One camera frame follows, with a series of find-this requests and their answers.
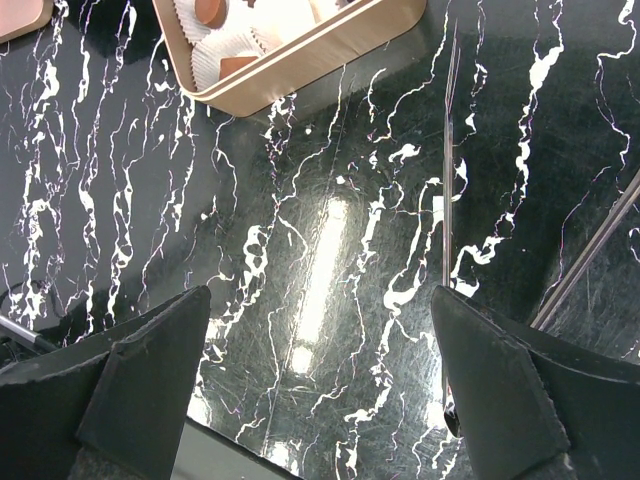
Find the silver metal tongs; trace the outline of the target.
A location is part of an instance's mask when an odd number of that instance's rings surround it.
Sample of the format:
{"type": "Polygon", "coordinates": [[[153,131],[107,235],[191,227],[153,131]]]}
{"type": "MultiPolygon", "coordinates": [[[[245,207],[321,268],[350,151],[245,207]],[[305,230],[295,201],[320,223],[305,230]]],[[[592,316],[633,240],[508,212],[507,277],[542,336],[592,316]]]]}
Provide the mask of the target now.
{"type": "MultiPolygon", "coordinates": [[[[452,35],[451,55],[448,67],[447,84],[445,92],[444,114],[444,155],[443,155],[443,262],[442,283],[448,288],[451,286],[452,274],[452,248],[453,248],[453,197],[454,197],[454,144],[451,118],[452,98],[455,93],[460,60],[460,48],[457,35],[452,35]]],[[[619,199],[612,205],[606,218],[597,228],[587,245],[580,253],[568,273],[560,280],[549,299],[543,304],[536,317],[530,323],[534,329],[543,330],[551,325],[554,315],[567,298],[571,290],[576,286],[583,274],[587,271],[592,260],[596,257],[612,233],[617,229],[624,216],[631,209],[639,197],[639,176],[635,175],[629,185],[623,191],[619,199]]],[[[442,407],[443,417],[450,433],[460,438],[463,436],[460,420],[456,411],[456,405],[451,390],[448,371],[442,369],[442,407]]]]}

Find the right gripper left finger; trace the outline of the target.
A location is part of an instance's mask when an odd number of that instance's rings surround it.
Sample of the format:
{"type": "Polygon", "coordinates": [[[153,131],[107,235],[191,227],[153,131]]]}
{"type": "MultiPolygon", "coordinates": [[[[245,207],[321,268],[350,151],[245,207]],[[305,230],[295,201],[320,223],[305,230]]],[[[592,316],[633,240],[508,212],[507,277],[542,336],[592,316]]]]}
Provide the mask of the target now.
{"type": "Polygon", "coordinates": [[[65,347],[2,320],[2,478],[170,478],[210,301],[192,287],[65,347]]]}

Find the brown tin lid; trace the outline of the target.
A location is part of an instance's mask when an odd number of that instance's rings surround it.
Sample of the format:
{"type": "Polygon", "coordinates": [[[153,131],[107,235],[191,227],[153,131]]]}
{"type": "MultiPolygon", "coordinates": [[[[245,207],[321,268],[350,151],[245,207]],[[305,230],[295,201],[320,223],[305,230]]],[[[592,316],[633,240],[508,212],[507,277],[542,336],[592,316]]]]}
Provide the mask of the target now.
{"type": "Polygon", "coordinates": [[[44,27],[52,18],[52,0],[1,0],[0,42],[29,34],[44,27]]]}

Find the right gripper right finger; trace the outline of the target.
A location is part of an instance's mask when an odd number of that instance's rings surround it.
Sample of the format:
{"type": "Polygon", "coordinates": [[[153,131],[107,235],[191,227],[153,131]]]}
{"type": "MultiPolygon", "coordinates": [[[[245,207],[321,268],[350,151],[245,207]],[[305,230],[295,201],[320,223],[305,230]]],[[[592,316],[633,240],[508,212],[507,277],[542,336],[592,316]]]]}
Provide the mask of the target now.
{"type": "Polygon", "coordinates": [[[437,342],[479,479],[636,479],[639,368],[439,286],[437,342]]]}

